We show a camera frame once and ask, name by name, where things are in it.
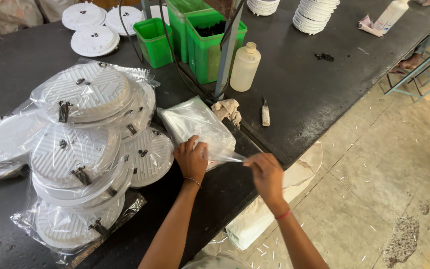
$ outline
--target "person's foot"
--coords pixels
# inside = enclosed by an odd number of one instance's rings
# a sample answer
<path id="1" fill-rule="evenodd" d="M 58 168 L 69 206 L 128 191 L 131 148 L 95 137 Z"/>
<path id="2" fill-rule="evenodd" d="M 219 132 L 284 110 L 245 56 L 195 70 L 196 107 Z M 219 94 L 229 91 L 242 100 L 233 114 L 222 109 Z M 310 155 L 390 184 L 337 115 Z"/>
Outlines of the person's foot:
<path id="1" fill-rule="evenodd" d="M 421 61 L 422 54 L 413 53 L 409 59 L 401 61 L 398 66 L 402 69 L 416 69 Z"/>

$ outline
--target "white squeeze bottle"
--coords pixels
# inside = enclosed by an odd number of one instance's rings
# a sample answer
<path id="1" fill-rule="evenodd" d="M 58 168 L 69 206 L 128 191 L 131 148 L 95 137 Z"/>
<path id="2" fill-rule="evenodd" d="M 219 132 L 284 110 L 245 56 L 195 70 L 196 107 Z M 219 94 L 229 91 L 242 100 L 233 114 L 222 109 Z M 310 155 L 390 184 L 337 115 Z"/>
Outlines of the white squeeze bottle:
<path id="1" fill-rule="evenodd" d="M 409 9 L 409 0 L 392 1 L 386 10 L 381 14 L 381 17 L 374 23 L 374 28 L 381 31 L 382 34 L 387 33 L 399 18 Z"/>
<path id="2" fill-rule="evenodd" d="M 236 91 L 247 91 L 251 87 L 261 54 L 257 51 L 257 44 L 248 42 L 247 46 L 236 51 L 233 63 L 230 86 Z"/>

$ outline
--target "black work table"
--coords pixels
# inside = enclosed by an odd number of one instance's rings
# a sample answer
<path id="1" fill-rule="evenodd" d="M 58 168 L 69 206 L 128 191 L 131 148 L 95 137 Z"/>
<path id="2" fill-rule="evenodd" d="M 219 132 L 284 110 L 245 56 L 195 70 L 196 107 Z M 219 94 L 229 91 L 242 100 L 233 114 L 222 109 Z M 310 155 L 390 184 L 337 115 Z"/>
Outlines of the black work table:
<path id="1" fill-rule="evenodd" d="M 231 89 L 226 97 L 240 103 L 246 132 L 224 122 L 237 139 L 238 153 L 258 152 L 250 139 L 288 167 L 430 32 L 430 7 L 409 3 L 410 10 L 384 38 L 357 29 L 367 13 L 379 16 L 390 0 L 343 0 L 325 30 L 308 36 L 291 22 L 298 1 L 281 1 L 275 14 L 257 17 L 244 9 L 248 32 L 245 43 L 257 43 L 262 54 L 252 88 Z M 25 101 L 36 86 L 79 58 L 70 47 L 73 31 L 61 22 L 3 35 L 0 38 L 0 115 Z M 368 52 L 365 54 L 358 47 Z M 315 53 L 330 53 L 334 62 L 318 60 Z M 126 38 L 118 49 L 98 58 L 126 67 L 140 64 Z M 152 69 L 161 82 L 157 106 L 171 107 L 194 94 L 174 65 Z M 261 126 L 261 100 L 269 102 L 271 126 Z M 141 188 L 148 203 L 116 231 L 80 268 L 134 268 L 148 248 L 180 189 L 180 171 L 173 166 L 158 182 Z M 251 172 L 229 163 L 207 173 L 197 195 L 182 263 L 196 254 L 256 196 Z M 26 206 L 29 180 L 0 180 L 0 268 L 52 268 L 50 251 L 14 225 L 9 217 Z"/>

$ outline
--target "green plastic bin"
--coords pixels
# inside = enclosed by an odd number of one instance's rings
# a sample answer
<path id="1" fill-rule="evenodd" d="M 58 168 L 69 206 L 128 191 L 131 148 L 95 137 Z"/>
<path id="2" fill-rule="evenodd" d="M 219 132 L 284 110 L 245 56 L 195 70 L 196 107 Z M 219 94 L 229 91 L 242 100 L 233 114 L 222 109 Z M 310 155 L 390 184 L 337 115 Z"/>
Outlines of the green plastic bin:
<path id="1" fill-rule="evenodd" d="M 195 74 L 200 84 L 217 80 L 218 65 L 220 64 L 220 42 L 223 34 L 201 37 L 195 27 L 211 27 L 223 20 L 223 16 L 217 11 L 200 14 L 189 14 L 187 19 L 187 44 L 189 53 L 190 70 Z M 247 33 L 247 26 L 240 21 L 236 35 L 235 48 L 233 50 L 232 63 L 235 60 L 235 52 L 242 46 Z"/>
<path id="2" fill-rule="evenodd" d="M 173 46 L 172 29 L 167 24 L 165 25 L 169 34 L 170 44 Z M 161 18 L 137 22 L 134 24 L 134 30 L 137 33 L 137 40 L 139 40 L 142 54 L 153 68 L 159 68 L 173 62 Z"/>
<path id="3" fill-rule="evenodd" d="M 173 30 L 173 49 L 188 63 L 187 26 L 185 16 L 189 14 L 213 11 L 203 0 L 165 0 L 169 12 L 170 27 Z"/>

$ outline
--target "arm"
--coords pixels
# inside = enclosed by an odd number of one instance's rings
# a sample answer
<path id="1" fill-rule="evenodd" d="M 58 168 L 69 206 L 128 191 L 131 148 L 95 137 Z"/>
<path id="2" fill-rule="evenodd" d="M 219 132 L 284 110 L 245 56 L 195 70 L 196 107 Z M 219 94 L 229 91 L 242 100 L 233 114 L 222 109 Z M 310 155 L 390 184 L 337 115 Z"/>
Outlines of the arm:
<path id="1" fill-rule="evenodd" d="M 253 181 L 261 198 L 275 217 L 285 240 L 291 263 L 295 269 L 329 269 L 313 246 L 290 206 L 283 199 L 283 169 L 272 154 L 259 153 L 248 158 L 244 166 L 253 170 Z"/>
<path id="2" fill-rule="evenodd" d="M 174 150 L 173 156 L 183 176 L 190 177 L 201 184 L 208 161 L 202 160 L 200 152 L 207 147 L 207 144 L 199 142 L 193 149 L 197 138 L 198 136 L 194 135 L 187 142 L 180 144 Z M 184 179 L 182 189 L 140 262 L 139 269 L 179 267 L 187 239 L 190 215 L 199 189 L 195 182 Z"/>

